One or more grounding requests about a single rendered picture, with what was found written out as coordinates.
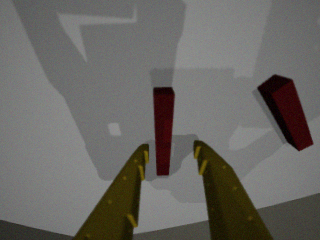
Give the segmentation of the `dark red rectangular bar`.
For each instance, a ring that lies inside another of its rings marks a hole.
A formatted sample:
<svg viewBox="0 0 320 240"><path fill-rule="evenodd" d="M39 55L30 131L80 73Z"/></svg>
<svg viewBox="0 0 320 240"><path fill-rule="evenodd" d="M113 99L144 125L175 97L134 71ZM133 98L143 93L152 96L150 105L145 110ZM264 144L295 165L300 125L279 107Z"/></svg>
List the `dark red rectangular bar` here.
<svg viewBox="0 0 320 240"><path fill-rule="evenodd" d="M153 87L157 176L169 175L175 93Z"/></svg>

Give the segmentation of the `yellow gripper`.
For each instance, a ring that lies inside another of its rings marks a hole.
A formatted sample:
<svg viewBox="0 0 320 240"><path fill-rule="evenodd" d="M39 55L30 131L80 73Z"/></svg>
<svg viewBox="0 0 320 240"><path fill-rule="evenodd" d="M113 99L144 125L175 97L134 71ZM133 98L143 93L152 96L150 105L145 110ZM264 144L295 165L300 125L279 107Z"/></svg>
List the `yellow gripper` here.
<svg viewBox="0 0 320 240"><path fill-rule="evenodd" d="M193 143L208 212L211 240L274 240L233 168L209 145ZM72 240L133 240L149 144L128 159Z"/></svg>

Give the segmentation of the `dark red rectangular block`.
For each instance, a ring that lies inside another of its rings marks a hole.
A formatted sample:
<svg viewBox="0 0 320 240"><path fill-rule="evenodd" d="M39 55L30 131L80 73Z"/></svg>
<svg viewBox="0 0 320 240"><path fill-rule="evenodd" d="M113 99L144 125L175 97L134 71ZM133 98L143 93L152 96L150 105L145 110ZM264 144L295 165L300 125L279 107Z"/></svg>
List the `dark red rectangular block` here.
<svg viewBox="0 0 320 240"><path fill-rule="evenodd" d="M298 151L313 145L293 79L274 74L257 89L286 141Z"/></svg>

